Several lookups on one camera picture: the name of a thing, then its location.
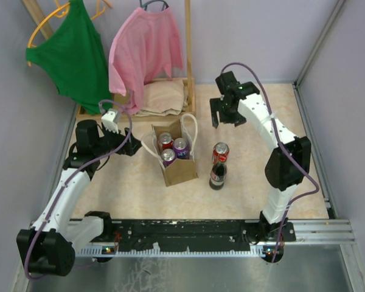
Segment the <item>dark cola bottle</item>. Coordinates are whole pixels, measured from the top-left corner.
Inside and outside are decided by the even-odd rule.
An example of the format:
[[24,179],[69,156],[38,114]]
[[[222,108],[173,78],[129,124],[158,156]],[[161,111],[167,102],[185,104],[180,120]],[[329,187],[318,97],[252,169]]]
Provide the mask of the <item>dark cola bottle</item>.
[[209,185],[214,190],[220,190],[224,186],[228,172],[228,167],[225,161],[218,161],[213,165],[210,172]]

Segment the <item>brown burlap canvas bag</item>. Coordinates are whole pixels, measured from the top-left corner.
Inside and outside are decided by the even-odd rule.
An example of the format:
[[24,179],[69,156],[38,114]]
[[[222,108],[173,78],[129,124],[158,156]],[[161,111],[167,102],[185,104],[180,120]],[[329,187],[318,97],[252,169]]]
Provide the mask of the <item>brown burlap canvas bag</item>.
[[[179,138],[186,142],[187,157],[176,155],[174,161],[166,162],[161,153],[161,135],[168,133],[172,141]],[[194,115],[183,114],[181,118],[167,126],[151,127],[151,132],[143,135],[141,144],[145,150],[157,159],[167,187],[184,183],[198,177],[195,162],[195,146],[198,137],[198,122]]]

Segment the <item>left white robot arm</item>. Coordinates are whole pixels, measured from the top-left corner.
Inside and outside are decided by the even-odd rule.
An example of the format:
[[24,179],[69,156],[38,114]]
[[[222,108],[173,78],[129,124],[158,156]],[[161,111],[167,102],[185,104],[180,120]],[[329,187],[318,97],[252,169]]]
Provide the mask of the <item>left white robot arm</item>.
[[57,188],[38,219],[16,236],[28,279],[66,276],[77,252],[93,240],[105,242],[113,237],[114,226],[107,212],[89,211],[73,228],[68,227],[69,221],[84,190],[104,166],[101,160],[108,161],[113,154],[133,156],[140,147],[131,127],[112,131],[92,119],[77,124]]

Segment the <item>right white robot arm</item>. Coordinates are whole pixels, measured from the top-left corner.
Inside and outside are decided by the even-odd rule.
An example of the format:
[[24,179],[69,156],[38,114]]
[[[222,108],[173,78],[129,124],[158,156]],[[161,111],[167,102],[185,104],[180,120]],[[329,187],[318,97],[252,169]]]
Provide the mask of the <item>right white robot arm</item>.
[[221,73],[215,82],[221,96],[210,100],[212,126],[250,122],[271,151],[265,166],[268,202],[260,213],[256,239],[274,240],[287,220],[288,202],[309,173],[311,142],[297,137],[269,111],[268,102],[252,82],[238,82],[231,71]]

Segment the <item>red cola can front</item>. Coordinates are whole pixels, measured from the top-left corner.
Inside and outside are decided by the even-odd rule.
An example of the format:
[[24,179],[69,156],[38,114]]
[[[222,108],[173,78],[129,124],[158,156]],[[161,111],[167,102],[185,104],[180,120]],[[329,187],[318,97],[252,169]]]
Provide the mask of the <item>red cola can front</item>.
[[214,145],[212,152],[212,163],[216,164],[218,161],[226,162],[229,155],[229,146],[224,142],[219,142]]

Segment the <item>purple soda can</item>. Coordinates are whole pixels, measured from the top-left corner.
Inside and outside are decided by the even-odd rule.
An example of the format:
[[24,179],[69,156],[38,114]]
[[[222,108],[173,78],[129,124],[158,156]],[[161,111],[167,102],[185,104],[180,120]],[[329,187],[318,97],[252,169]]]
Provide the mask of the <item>purple soda can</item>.
[[189,159],[190,148],[184,138],[179,137],[175,139],[172,147],[177,159]]
[[164,167],[168,167],[171,163],[176,160],[176,153],[173,149],[167,148],[162,151],[161,153],[161,160]]

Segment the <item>red cola can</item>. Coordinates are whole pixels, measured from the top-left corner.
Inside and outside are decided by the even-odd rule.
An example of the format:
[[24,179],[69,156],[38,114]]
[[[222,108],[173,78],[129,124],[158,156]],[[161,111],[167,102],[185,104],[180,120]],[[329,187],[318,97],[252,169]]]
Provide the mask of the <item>red cola can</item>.
[[218,161],[226,162],[229,155],[229,146],[224,142],[219,142],[214,145],[212,152],[212,163],[216,164]]
[[163,152],[166,149],[173,148],[173,137],[169,132],[163,132],[158,137],[158,145],[160,152]]

